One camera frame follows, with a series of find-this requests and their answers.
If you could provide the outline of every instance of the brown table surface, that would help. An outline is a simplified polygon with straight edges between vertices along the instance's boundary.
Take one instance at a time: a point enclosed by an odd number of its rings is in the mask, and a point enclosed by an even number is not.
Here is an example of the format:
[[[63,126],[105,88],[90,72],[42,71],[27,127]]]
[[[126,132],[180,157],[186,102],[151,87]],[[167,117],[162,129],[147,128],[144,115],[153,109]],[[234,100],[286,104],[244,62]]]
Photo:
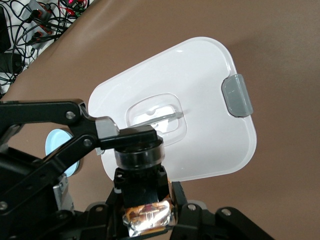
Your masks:
[[[242,170],[183,182],[211,211],[241,210],[276,239],[320,235],[320,2],[318,0],[96,0],[10,87],[2,100],[80,98],[178,43],[214,38],[230,51],[254,107],[257,149]],[[10,145],[45,155],[51,123]],[[94,152],[70,177],[77,210],[104,201],[112,181]]]

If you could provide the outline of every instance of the blue round object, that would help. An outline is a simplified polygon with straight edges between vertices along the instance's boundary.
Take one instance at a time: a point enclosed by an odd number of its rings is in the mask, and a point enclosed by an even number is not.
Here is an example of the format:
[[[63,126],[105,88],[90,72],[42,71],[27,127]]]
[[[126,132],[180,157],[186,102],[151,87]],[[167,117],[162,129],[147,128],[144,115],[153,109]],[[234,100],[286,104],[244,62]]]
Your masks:
[[[58,147],[60,147],[62,144],[69,141],[73,136],[62,129],[54,129],[52,130],[45,140],[45,154],[48,155],[52,153],[54,150],[56,150]],[[75,164],[73,164],[71,167],[69,167],[64,173],[67,177],[70,177],[72,174],[75,173],[75,171],[79,167],[79,162],[77,161]]]

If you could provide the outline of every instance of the gray clip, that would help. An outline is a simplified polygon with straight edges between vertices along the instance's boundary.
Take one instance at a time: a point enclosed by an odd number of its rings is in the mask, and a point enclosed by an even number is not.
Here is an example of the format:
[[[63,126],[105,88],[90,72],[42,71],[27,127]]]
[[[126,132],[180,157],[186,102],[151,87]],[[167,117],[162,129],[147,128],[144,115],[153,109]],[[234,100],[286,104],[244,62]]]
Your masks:
[[[247,117],[254,112],[244,77],[235,74],[222,83],[222,93],[229,113],[235,117]]]

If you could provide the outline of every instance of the brown tablecloth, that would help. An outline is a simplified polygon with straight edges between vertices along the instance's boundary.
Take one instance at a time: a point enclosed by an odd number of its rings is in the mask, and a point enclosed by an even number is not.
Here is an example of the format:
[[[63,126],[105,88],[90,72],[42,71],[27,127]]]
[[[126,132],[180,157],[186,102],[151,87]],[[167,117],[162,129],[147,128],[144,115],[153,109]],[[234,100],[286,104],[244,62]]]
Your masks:
[[[88,103],[98,84],[141,61],[192,37],[214,38],[229,49],[246,80],[257,149],[236,173],[184,182],[187,197],[204,201],[211,211],[238,208],[276,239],[316,240],[319,13],[317,0],[96,0],[2,100],[80,98]],[[46,136],[56,127],[27,125],[10,145],[43,157]],[[111,189],[94,152],[70,177],[78,210],[105,200]]]

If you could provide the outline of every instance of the shiny reflective object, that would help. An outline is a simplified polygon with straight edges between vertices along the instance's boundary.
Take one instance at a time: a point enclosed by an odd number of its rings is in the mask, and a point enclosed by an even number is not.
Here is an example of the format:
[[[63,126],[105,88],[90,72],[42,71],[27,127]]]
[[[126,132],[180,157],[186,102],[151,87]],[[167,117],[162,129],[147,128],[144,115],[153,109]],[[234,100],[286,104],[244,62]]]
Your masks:
[[[173,206],[169,198],[152,204],[130,207],[125,210],[123,223],[128,227],[130,237],[150,231],[161,231],[171,222],[172,209]]]

